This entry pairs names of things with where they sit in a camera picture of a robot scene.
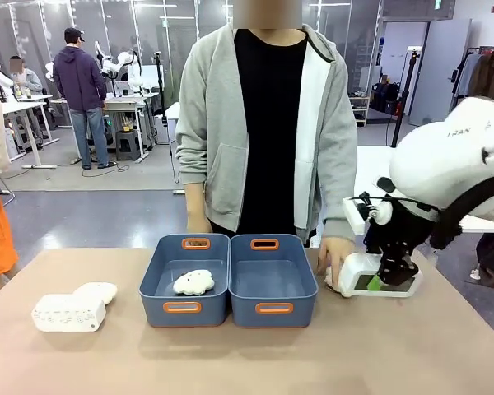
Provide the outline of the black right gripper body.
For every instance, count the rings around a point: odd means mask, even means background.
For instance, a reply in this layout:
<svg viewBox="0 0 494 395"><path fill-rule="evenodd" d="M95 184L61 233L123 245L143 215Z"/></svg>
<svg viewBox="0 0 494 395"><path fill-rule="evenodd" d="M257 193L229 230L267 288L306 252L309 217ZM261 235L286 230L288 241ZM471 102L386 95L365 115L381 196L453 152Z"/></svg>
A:
<svg viewBox="0 0 494 395"><path fill-rule="evenodd" d="M417 228L421 224L421 218L401 202L385 201L393 205L392 219L386 225L377 225L374 221L369 221L370 226L365 236L366 252L382 255L381 264L385 264L387 260L411 258L417 246Z"/></svg>

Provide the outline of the white box with green item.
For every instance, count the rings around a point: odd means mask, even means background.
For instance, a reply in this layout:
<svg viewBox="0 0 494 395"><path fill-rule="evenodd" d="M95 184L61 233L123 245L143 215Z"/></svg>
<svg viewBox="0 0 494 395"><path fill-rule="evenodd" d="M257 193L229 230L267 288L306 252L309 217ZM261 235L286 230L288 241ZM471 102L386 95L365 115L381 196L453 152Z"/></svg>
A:
<svg viewBox="0 0 494 395"><path fill-rule="evenodd" d="M350 254L339 273L340 294L346 298L353 296L408 298L412 296L422 283L423 275L420 269L418 274L401 285L387 285L382 290L366 289L370 279L379 270L382 257L380 254Z"/></svg>

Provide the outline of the person's right forearm grey sleeve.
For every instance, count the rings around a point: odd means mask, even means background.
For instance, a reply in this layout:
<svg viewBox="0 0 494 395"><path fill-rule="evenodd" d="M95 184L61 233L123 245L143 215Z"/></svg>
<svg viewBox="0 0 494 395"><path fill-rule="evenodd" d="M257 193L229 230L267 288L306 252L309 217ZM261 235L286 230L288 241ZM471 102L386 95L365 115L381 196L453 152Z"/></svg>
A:
<svg viewBox="0 0 494 395"><path fill-rule="evenodd" d="M176 127L176 159L184 185L189 227L206 222L204 183L207 180L207 132L180 119Z"/></svg>

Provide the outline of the person's left hand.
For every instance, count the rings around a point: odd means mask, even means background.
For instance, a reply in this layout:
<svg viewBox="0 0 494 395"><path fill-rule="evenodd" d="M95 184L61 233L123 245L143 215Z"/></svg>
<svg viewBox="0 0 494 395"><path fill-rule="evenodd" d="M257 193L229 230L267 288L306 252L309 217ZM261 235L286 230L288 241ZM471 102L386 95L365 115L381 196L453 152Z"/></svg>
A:
<svg viewBox="0 0 494 395"><path fill-rule="evenodd" d="M317 273L324 275L331 269L331 286L338 288L339 273L347 256L355 252L355 243L338 237L322 237L319 247Z"/></svg>

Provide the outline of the person's right hand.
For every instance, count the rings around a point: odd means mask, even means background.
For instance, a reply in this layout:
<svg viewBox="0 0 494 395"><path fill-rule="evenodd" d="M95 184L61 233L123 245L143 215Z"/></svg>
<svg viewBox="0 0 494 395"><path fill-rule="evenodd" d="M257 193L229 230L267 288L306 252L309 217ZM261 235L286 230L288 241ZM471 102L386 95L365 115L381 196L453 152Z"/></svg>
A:
<svg viewBox="0 0 494 395"><path fill-rule="evenodd" d="M190 214L187 221L187 231L190 234L211 234L212 225L205 215Z"/></svg>

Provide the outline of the white low shelf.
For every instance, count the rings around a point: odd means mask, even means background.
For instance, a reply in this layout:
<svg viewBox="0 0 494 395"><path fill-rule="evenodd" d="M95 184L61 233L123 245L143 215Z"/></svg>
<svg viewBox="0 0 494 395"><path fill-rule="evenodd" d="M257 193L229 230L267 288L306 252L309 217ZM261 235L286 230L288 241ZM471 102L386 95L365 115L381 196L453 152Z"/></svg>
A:
<svg viewBox="0 0 494 395"><path fill-rule="evenodd" d="M367 124L367 115L370 107L369 96L350 96L350 103L352 105L352 111L359 127L365 127Z"/></svg>

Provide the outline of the black bags pile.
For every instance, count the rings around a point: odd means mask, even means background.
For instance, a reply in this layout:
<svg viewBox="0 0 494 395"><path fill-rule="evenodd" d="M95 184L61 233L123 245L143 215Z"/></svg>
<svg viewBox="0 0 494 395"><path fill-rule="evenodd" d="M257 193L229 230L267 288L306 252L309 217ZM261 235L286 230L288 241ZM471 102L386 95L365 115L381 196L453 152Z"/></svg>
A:
<svg viewBox="0 0 494 395"><path fill-rule="evenodd" d="M370 107L381 113L396 116L400 98L398 83L377 83L372 86Z"/></svg>

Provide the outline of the person in grey hoodie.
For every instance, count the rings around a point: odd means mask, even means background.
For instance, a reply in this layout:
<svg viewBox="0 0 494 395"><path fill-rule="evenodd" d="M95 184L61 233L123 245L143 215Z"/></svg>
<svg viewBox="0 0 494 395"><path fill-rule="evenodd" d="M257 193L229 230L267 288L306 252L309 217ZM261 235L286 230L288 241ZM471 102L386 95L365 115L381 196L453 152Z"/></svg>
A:
<svg viewBox="0 0 494 395"><path fill-rule="evenodd" d="M198 40L184 65L179 120L207 132L213 233L307 241L318 225L324 232L321 135L357 138L335 44L310 26L281 35L288 45L226 25Z"/></svg>

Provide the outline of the grey door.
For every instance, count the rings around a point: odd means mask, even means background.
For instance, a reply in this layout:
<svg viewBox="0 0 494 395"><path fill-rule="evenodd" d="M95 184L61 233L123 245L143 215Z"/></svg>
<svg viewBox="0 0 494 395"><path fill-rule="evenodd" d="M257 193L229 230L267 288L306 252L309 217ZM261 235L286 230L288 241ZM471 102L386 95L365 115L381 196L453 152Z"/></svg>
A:
<svg viewBox="0 0 494 395"><path fill-rule="evenodd" d="M454 87L452 74L467 49L470 28L469 19L430 23L409 115L411 125L441 121L449 114Z"/></svg>

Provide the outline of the clothes rack with coats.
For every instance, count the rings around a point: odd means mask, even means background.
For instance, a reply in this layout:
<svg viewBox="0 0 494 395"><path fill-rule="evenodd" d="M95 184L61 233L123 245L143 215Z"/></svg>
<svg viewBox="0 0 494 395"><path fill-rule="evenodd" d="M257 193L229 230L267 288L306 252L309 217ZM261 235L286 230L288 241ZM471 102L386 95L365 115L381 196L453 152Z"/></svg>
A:
<svg viewBox="0 0 494 395"><path fill-rule="evenodd" d="M494 46L470 47L454 71L456 100L481 96L494 100Z"/></svg>

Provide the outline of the black tripod stand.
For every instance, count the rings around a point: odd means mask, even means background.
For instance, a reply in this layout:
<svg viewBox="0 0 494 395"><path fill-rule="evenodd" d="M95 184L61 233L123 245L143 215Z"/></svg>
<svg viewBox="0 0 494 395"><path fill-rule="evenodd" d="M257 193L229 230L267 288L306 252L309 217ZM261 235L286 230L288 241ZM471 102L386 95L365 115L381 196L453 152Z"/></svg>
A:
<svg viewBox="0 0 494 395"><path fill-rule="evenodd" d="M169 124L168 124L168 118L166 115L164 84L163 84L163 78L161 76L161 51L156 51L153 54L152 59L156 65L157 83L158 83L158 90L159 90L160 103L161 103L161 124L165 129L167 144L169 146L170 164L171 164L171 169L172 169L172 173L173 173L173 180L176 184L179 184L180 176L179 176L179 171L175 169L174 150L172 147L172 140L170 138L170 129L169 129Z"/></svg>

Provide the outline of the grey plastic step stool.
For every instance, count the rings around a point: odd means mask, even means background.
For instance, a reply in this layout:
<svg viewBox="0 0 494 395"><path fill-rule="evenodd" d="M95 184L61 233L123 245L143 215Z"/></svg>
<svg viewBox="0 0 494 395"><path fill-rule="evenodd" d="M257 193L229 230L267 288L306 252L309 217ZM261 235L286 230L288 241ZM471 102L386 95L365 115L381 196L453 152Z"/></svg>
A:
<svg viewBox="0 0 494 395"><path fill-rule="evenodd" d="M137 130L117 131L115 134L115 149L116 157L119 161L138 160L141 157L141 151Z"/></svg>

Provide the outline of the grey workbench desk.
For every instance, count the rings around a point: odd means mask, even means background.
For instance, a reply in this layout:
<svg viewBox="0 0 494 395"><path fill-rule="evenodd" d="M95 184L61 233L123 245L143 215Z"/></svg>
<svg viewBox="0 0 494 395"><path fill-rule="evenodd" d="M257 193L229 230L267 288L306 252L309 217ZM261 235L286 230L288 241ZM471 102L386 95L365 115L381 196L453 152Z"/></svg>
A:
<svg viewBox="0 0 494 395"><path fill-rule="evenodd" d="M115 152L115 134L117 131L137 130L141 157L134 161L145 160L150 151L158 144L158 131L154 111L161 109L158 92L145 92L115 96L108 94L103 110L103 125L110 152Z"/></svg>

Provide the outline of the man in purple hoodie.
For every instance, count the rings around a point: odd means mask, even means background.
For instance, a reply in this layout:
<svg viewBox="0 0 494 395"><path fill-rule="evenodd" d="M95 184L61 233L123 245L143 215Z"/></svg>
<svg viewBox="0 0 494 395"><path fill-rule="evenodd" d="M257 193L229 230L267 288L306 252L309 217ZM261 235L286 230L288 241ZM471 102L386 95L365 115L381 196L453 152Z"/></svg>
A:
<svg viewBox="0 0 494 395"><path fill-rule="evenodd" d="M79 149L82 168L91 169L87 134L93 138L97 168L116 166L109 159L103 108L106 99L104 79L95 59L82 49L82 32L74 27L64 31L65 46L54 58L53 78L66 100Z"/></svg>

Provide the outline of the seated person light jacket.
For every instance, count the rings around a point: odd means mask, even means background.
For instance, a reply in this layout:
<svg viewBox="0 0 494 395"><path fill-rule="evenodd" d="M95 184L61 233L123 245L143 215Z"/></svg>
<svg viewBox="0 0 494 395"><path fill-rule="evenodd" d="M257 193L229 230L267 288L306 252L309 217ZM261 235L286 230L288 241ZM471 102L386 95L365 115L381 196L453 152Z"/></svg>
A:
<svg viewBox="0 0 494 395"><path fill-rule="evenodd" d="M12 80L24 96L42 95L43 85L34 71L27 68L24 60L13 55L9 59Z"/></svg>

